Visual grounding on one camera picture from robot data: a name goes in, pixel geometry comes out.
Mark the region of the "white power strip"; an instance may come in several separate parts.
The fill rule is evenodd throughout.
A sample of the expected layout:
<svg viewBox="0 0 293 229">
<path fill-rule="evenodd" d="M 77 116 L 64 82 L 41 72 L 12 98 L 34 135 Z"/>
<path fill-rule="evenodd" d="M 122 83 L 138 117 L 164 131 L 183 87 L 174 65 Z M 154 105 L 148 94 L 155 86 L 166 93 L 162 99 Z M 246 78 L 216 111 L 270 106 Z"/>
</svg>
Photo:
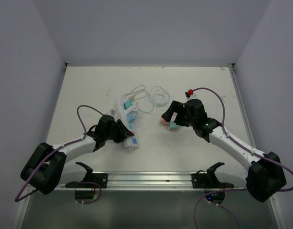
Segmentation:
<svg viewBox="0 0 293 229">
<path fill-rule="evenodd" d="M 126 116 L 127 116 L 127 110 L 124 109 L 123 103 L 128 100 L 125 99 L 123 97 L 118 97 L 116 100 L 116 112 L 117 112 L 117 116 L 119 117 L 119 119 L 123 122 L 123 124 L 131 131 L 134 133 L 133 137 L 129 137 L 127 139 L 124 140 L 124 146 L 125 148 L 127 148 L 129 151 L 133 151 L 135 149 L 138 149 L 140 147 L 140 143 L 138 140 L 138 136 L 137 136 L 137 131 L 136 131 L 136 127 L 135 127 L 135 121 L 133 121 L 132 123 L 128 123 L 126 120 Z"/>
</svg>

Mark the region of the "orange charger plug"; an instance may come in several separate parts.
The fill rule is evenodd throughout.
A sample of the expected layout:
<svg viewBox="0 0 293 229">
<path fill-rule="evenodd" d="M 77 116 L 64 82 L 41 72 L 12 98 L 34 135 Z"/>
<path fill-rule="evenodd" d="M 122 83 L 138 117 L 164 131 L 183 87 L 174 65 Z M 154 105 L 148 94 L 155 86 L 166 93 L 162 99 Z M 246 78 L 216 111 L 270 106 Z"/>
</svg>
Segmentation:
<svg viewBox="0 0 293 229">
<path fill-rule="evenodd" d="M 163 126 L 169 125 L 169 122 L 165 121 L 163 118 L 160 118 L 159 123 Z"/>
</svg>

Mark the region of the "light blue charger plug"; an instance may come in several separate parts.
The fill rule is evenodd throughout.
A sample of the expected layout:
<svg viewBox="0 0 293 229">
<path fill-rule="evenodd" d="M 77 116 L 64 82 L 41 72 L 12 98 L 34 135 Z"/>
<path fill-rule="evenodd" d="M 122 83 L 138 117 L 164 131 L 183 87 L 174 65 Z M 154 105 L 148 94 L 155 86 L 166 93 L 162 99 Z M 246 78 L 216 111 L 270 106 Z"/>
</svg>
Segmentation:
<svg viewBox="0 0 293 229">
<path fill-rule="evenodd" d="M 130 112 L 129 114 L 127 114 L 126 120 L 128 123 L 132 123 L 133 121 L 135 121 L 136 120 L 136 113 Z"/>
</svg>

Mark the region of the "mint green charger plug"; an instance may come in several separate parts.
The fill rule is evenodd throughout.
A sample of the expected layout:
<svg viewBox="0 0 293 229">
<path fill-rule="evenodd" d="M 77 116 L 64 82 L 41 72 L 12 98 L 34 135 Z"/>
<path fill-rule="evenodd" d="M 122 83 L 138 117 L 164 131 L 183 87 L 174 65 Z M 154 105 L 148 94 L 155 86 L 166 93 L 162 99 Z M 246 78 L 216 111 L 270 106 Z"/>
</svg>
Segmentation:
<svg viewBox="0 0 293 229">
<path fill-rule="evenodd" d="M 171 131 L 178 130 L 178 126 L 174 122 L 170 122 L 168 127 L 169 127 L 169 130 L 171 130 Z"/>
</svg>

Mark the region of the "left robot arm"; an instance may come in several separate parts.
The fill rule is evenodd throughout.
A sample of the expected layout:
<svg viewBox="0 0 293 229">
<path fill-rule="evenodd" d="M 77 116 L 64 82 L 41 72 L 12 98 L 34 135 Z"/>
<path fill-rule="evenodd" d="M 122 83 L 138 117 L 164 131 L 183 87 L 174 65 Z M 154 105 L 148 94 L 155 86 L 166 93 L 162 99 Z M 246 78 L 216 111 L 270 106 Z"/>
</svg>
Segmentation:
<svg viewBox="0 0 293 229">
<path fill-rule="evenodd" d="M 121 143 L 134 136 L 121 120 L 103 115 L 82 137 L 68 143 L 39 144 L 21 171 L 25 185 L 31 185 L 43 194 L 49 194 L 58 185 L 77 182 L 82 187 L 92 184 L 92 169 L 82 162 L 68 162 L 104 147 L 107 141 Z"/>
</svg>

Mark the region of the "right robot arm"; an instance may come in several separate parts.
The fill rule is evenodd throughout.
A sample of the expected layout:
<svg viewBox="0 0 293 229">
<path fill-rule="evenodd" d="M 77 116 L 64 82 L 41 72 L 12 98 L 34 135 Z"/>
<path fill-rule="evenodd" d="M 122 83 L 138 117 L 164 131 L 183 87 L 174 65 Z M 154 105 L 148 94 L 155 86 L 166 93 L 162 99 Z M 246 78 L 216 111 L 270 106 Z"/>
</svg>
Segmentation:
<svg viewBox="0 0 293 229">
<path fill-rule="evenodd" d="M 242 166 L 224 168 L 223 162 L 217 162 L 206 170 L 205 174 L 192 175 L 202 188 L 227 188 L 239 186 L 246 188 L 254 199 L 265 202 L 286 185 L 280 158 L 273 152 L 263 153 L 256 148 L 232 142 L 234 136 L 223 130 L 223 124 L 208 117 L 204 105 L 199 99 L 189 99 L 186 103 L 173 101 L 162 119 L 176 125 L 192 127 L 195 134 L 225 151 Z"/>
</svg>

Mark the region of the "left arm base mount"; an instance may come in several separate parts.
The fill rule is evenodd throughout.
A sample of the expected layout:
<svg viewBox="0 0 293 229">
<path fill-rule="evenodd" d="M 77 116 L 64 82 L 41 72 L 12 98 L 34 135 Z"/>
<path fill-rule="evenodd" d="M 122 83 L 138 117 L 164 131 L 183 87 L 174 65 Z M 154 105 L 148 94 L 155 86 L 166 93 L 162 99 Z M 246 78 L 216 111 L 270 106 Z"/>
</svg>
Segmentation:
<svg viewBox="0 0 293 229">
<path fill-rule="evenodd" d="M 102 189 L 106 188 L 107 179 L 107 173 L 94 173 L 90 166 L 76 162 L 63 171 L 61 184 L 66 188 L 74 188 L 75 201 L 87 205 L 99 200 Z"/>
</svg>

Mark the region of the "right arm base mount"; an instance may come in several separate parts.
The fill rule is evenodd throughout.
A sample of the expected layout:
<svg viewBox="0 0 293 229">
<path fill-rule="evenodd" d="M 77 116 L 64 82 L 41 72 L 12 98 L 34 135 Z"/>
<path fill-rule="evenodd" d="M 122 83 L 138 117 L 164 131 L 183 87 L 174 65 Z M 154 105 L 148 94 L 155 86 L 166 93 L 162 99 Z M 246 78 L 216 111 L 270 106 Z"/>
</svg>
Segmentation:
<svg viewBox="0 0 293 229">
<path fill-rule="evenodd" d="M 209 167 L 206 171 L 199 170 L 196 173 L 191 174 L 192 188 L 197 189 L 216 189 L 224 190 L 226 188 L 234 188 L 235 186 L 228 182 L 221 182 L 218 180 L 218 176 L 215 172 L 218 171 L 221 166 L 225 165 L 222 162 L 217 162 L 216 164 Z M 225 193 L 215 193 L 207 194 L 206 200 L 214 204 L 221 204 L 225 199 Z"/>
</svg>

